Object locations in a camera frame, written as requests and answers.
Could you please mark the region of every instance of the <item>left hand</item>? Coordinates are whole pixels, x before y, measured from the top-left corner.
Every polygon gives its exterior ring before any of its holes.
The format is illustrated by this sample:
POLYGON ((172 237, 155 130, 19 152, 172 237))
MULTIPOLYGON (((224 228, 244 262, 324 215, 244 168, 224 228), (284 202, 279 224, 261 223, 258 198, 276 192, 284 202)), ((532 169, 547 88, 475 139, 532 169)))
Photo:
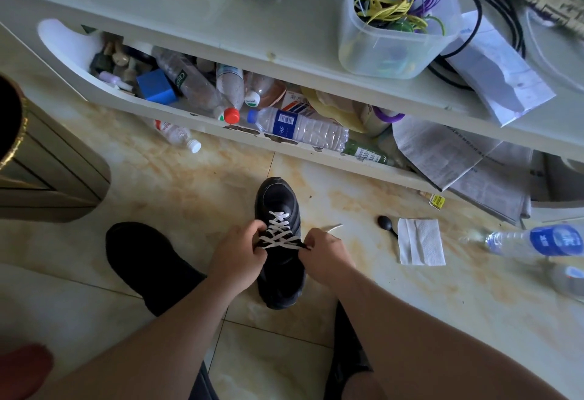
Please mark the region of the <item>left hand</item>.
POLYGON ((220 285, 226 285, 232 290, 233 297, 249 288, 258 278, 267 259, 265 249, 253 249, 252 239, 254 234, 265 231, 266 228, 261 220, 253 220, 243 228, 230 227, 215 249, 208 278, 220 285))

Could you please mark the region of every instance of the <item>small blue box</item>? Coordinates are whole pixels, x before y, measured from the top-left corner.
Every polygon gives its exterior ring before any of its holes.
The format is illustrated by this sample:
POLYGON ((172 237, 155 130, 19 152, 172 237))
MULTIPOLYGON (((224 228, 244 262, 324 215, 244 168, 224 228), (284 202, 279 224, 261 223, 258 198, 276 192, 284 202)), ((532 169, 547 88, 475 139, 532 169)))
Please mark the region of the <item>small blue box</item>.
POLYGON ((160 68, 138 76, 137 81, 142 95, 147 101, 170 105, 178 100, 175 92, 172 91, 170 82, 160 68))

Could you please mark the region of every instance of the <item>forearm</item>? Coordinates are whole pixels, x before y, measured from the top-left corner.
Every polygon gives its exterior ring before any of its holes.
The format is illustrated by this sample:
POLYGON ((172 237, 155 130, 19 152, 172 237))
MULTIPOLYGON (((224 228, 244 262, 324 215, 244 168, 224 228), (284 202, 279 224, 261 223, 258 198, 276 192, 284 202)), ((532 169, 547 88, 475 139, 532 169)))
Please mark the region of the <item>forearm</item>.
POLYGON ((392 398, 563 398, 502 353, 402 302, 350 266, 332 290, 392 398))
POLYGON ((188 398, 208 345, 234 297, 221 282, 205 279, 164 315, 38 398, 188 398))

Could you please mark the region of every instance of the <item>hand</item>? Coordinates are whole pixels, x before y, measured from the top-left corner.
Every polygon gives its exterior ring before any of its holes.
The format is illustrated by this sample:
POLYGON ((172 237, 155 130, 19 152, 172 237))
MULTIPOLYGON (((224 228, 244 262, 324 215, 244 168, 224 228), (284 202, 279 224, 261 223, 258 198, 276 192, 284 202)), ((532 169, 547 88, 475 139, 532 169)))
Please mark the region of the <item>hand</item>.
POLYGON ((253 249, 252 239, 254 234, 265 231, 266 228, 261 220, 253 220, 243 228, 230 227, 215 249, 208 278, 227 286, 232 290, 233 297, 249 288, 258 278, 267 259, 265 249, 253 249))
POLYGON ((355 262, 343 241, 321 229, 312 228, 304 244, 309 249, 300 249, 298 258, 308 275, 320 284, 331 288, 342 271, 355 268, 355 262))

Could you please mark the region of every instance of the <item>red object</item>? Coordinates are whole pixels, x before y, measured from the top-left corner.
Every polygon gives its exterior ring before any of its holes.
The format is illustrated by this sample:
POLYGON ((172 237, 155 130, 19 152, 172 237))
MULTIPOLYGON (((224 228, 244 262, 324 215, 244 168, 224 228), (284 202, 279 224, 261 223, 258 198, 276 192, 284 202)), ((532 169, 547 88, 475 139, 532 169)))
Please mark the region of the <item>red object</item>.
POLYGON ((26 345, 0 356, 0 400, 24 400, 40 389, 53 369, 53 355, 42 345, 26 345))
POLYGON ((228 108, 223 112, 223 119, 227 123, 236 124, 239 123, 239 111, 237 108, 228 108))

